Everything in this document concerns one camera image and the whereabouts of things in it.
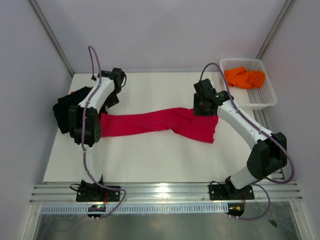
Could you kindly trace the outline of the magenta t shirt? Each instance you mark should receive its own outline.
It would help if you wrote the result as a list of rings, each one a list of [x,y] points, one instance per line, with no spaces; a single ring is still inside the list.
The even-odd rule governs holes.
[[[196,116],[193,109],[176,107],[128,115],[101,115],[102,137],[132,136],[171,130],[177,135],[212,144],[219,117]]]

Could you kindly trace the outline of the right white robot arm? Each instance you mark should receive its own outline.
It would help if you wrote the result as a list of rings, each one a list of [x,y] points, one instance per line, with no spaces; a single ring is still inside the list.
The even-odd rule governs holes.
[[[217,92],[209,79],[200,80],[193,87],[194,115],[218,116],[245,140],[251,150],[246,165],[225,179],[224,193],[229,199],[240,197],[251,184],[288,164],[287,139],[283,133],[273,133],[259,126],[252,117],[240,110],[227,91]]]

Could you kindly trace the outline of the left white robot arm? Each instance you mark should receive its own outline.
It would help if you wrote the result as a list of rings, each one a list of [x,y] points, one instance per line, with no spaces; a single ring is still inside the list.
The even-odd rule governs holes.
[[[120,68],[102,70],[92,90],[80,103],[68,109],[69,134],[79,145],[83,157],[84,174],[76,190],[77,202],[119,202],[120,186],[105,186],[97,143],[102,137],[100,112],[119,103],[117,94],[127,76]]]

